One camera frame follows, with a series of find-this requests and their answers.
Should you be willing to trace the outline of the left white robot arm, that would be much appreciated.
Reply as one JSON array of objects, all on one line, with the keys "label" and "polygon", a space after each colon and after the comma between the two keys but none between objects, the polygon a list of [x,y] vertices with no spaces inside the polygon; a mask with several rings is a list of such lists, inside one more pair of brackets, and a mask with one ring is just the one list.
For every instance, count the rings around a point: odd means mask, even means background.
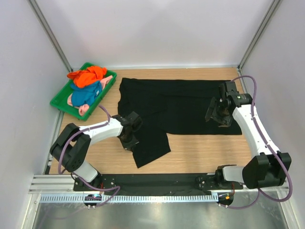
[{"label": "left white robot arm", "polygon": [[124,150],[132,151],[139,143],[134,133],[142,126],[142,119],[135,112],[126,117],[114,115],[107,121],[89,126],[68,124],[50,148],[50,154],[64,170],[75,174],[79,183],[89,190],[100,190],[102,175],[85,161],[91,145],[102,140],[117,137]]}]

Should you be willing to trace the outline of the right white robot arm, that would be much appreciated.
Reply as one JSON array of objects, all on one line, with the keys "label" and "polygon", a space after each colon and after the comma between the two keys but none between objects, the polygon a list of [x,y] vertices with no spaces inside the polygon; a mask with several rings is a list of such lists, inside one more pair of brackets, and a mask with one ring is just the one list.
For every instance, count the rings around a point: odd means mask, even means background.
[{"label": "right white robot arm", "polygon": [[282,186],[287,179],[291,157],[282,153],[265,130],[249,94],[232,94],[212,98],[205,120],[214,120],[220,127],[229,127],[236,121],[245,136],[252,158],[244,167],[223,166],[222,173],[215,176],[215,184],[227,188],[232,181],[245,184],[247,188]]}]

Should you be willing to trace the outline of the black t shirt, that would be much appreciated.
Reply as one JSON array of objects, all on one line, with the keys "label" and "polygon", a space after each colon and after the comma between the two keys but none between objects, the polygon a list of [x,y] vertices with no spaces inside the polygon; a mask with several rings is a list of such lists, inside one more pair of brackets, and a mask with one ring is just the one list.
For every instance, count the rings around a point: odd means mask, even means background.
[{"label": "black t shirt", "polygon": [[206,122],[213,97],[219,96],[222,80],[152,80],[123,78],[118,114],[135,112],[143,121],[135,132],[139,143],[132,154],[138,168],[170,152],[168,134],[241,135],[236,121],[230,127]]}]

